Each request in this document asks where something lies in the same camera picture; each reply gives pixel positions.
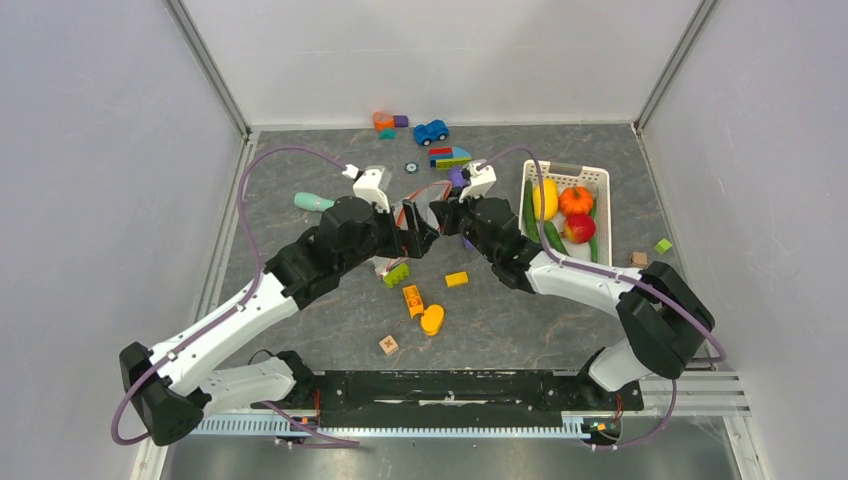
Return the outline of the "red apple toy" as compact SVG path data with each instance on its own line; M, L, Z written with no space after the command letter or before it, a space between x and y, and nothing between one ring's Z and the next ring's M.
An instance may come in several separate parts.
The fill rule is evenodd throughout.
M573 244L587 243L595 233L596 224L589 214L573 214L564 221L562 236Z

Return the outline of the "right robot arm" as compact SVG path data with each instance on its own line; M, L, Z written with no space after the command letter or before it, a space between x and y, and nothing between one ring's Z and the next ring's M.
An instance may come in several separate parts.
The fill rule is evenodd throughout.
M588 360L577 382L591 408L650 374L678 379L712 333L713 317L668 264L615 268L548 251L521 233L501 198L436 201L430 208L443 234L467 238L508 288L572 300L620 321L624 340Z

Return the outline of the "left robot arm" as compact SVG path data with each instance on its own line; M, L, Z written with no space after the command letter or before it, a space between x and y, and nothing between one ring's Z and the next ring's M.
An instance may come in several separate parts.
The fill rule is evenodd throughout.
M260 402L302 407L315 375L294 351L247 366L220 364L272 325L335 290L344 275L374 258L422 258L442 232L433 211L402 203L406 224L392 210L346 196L317 225L260 262L239 294L174 337L153 347L134 342L119 354L125 396L157 446L190 434L206 417Z

